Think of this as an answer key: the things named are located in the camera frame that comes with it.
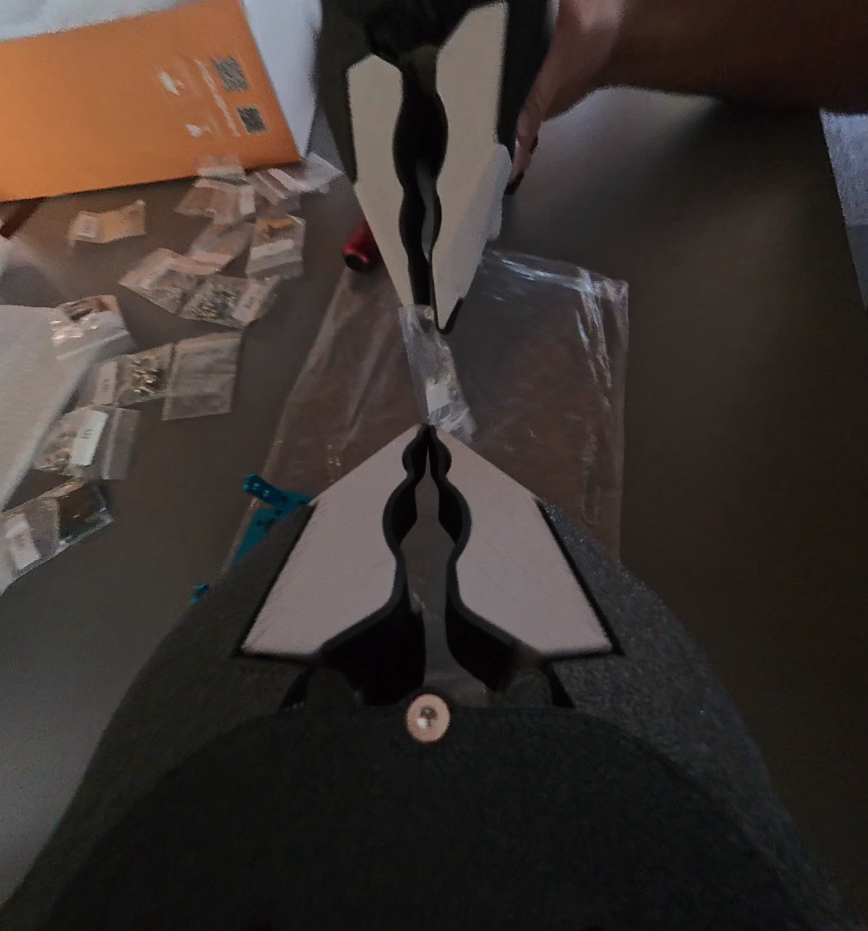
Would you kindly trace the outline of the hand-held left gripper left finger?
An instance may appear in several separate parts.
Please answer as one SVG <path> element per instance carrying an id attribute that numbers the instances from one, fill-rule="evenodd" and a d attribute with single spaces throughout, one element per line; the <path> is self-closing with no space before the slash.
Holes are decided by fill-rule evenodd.
<path id="1" fill-rule="evenodd" d="M 331 669 L 371 705 L 424 682 L 424 620 L 403 541 L 417 520 L 416 425 L 318 495 L 244 639 L 242 654 Z"/>

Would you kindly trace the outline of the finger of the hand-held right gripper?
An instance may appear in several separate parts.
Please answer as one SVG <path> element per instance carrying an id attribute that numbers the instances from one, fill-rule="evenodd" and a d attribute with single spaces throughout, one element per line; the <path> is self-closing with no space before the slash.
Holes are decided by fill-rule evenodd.
<path id="1" fill-rule="evenodd" d="M 348 70 L 356 178 L 354 190 L 403 306 L 430 303 L 421 245 L 423 198 L 413 172 L 403 73 L 370 54 Z"/>
<path id="2" fill-rule="evenodd" d="M 431 250 L 432 302 L 449 332 L 489 238 L 500 227 L 511 157 L 499 139 L 508 5 L 468 11 L 436 58 L 446 145 L 436 181 L 440 226 Z"/>

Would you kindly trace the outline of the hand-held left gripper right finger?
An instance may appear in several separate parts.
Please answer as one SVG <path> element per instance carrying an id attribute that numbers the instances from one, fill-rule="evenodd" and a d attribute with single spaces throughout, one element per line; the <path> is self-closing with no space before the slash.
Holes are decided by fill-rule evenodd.
<path id="1" fill-rule="evenodd" d="M 452 541 L 445 632 L 460 666 L 490 691 L 524 664 L 616 651 L 587 582 L 543 502 L 459 439 L 431 429 L 440 524 Z"/>

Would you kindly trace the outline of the small clear screw bag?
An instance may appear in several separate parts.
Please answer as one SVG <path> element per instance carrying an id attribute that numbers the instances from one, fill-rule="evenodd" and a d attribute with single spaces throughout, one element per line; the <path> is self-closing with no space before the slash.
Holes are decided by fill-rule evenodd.
<path id="1" fill-rule="evenodd" d="M 423 422 L 469 444 L 476 424 L 433 309 L 404 306 L 397 316 Z"/>

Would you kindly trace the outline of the person's right forearm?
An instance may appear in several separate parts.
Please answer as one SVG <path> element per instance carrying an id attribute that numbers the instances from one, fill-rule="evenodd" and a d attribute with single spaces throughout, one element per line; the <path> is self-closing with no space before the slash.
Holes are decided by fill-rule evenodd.
<path id="1" fill-rule="evenodd" d="M 602 82 L 868 112 L 868 1 L 627 2 Z"/>

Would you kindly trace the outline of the dark desk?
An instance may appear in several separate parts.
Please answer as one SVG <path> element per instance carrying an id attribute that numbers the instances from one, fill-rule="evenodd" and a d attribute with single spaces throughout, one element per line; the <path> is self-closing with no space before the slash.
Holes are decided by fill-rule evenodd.
<path id="1" fill-rule="evenodd" d="M 332 194 L 319 317 L 358 217 L 346 180 L 307 206 Z M 622 559 L 868 923 L 868 314 L 819 117 L 603 91 L 544 125 L 506 210 L 499 248 L 628 281 Z M 218 575 L 276 427 L 199 513 L 113 505 L 0 597 L 0 904 Z"/>

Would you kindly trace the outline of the person's right hand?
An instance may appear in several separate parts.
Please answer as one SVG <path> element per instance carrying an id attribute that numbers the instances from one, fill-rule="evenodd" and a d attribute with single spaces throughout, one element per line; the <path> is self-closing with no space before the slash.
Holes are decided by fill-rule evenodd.
<path id="1" fill-rule="evenodd" d="M 615 49 L 625 1 L 560 1 L 548 51 L 521 109 L 509 190 L 521 182 L 547 120 L 570 110 L 601 86 Z"/>

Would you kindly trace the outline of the pink metal cylinder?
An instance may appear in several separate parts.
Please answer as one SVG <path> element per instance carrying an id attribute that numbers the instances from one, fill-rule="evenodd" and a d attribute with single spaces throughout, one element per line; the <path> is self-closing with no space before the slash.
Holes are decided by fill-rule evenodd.
<path id="1" fill-rule="evenodd" d="M 347 239 L 343 256 L 347 268 L 355 273 L 370 273 L 379 262 L 380 251 L 365 217 Z"/>

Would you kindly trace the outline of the large clear plastic bag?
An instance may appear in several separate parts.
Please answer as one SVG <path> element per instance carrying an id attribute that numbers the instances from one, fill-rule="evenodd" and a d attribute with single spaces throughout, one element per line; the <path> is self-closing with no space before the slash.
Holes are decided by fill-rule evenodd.
<path id="1" fill-rule="evenodd" d="M 387 273 L 344 273 L 280 417 L 267 476 L 314 499 L 416 425 L 417 520 L 403 541 L 411 606 L 445 627 L 452 541 L 440 524 L 431 429 L 417 406 Z M 476 429 L 466 446 L 617 548 L 627 287 L 566 262 L 487 252 L 451 334 Z"/>

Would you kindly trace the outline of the pile of small screw bags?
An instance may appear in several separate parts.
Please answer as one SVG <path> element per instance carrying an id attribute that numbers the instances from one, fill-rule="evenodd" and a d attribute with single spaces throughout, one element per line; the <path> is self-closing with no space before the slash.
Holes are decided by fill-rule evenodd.
<path id="1" fill-rule="evenodd" d="M 141 419 L 135 433 L 135 461 L 114 505 L 147 503 L 155 495 L 176 510 L 199 513 L 229 487 L 246 466 L 258 461 L 253 450 L 277 426 L 279 412 L 297 376 L 307 344 L 316 332 L 320 296 L 328 283 L 320 275 L 334 255 L 337 237 L 327 226 L 330 201 L 313 202 L 305 215 L 316 220 L 304 245 L 305 274 L 280 281 L 245 278 L 249 249 L 223 270 L 211 265 L 214 250 L 185 257 L 170 245 L 197 223 L 164 209 L 151 217 L 159 227 L 151 243 L 126 240 L 118 246 L 78 246 L 81 284 L 86 291 L 114 293 L 125 326 L 141 353 L 162 344 L 198 339 L 240 340 L 235 366 L 226 351 L 184 346 L 173 353 L 170 392 L 154 401 L 137 398 Z M 20 503 L 45 486 L 32 464 L 8 503 Z"/>

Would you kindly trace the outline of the orange cardboard box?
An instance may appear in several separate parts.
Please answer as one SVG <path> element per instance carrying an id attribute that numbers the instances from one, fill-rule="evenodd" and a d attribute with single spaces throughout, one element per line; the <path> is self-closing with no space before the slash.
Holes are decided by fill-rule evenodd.
<path id="1" fill-rule="evenodd" d="M 297 164 L 319 2 L 0 2 L 0 202 Z"/>

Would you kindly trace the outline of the white foam sheet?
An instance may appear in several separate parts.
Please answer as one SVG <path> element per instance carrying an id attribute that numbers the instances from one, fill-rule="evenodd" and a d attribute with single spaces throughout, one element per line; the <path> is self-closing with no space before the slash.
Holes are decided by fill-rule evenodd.
<path id="1" fill-rule="evenodd" d="M 0 235 L 0 283 L 5 273 L 24 269 L 19 260 Z M 0 510 L 91 365 L 133 346 L 124 324 L 104 318 L 58 347 L 52 338 L 57 317 L 49 307 L 0 305 Z"/>

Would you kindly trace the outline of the blue metal bracket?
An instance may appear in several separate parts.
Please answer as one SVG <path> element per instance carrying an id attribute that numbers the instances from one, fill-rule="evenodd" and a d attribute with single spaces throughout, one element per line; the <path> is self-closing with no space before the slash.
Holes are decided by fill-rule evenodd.
<path id="1" fill-rule="evenodd" d="M 287 553 L 292 552 L 313 509 L 313 496 L 278 488 L 255 473 L 245 477 L 243 491 L 252 499 L 250 512 L 221 570 L 223 574 L 271 537 L 281 537 Z"/>

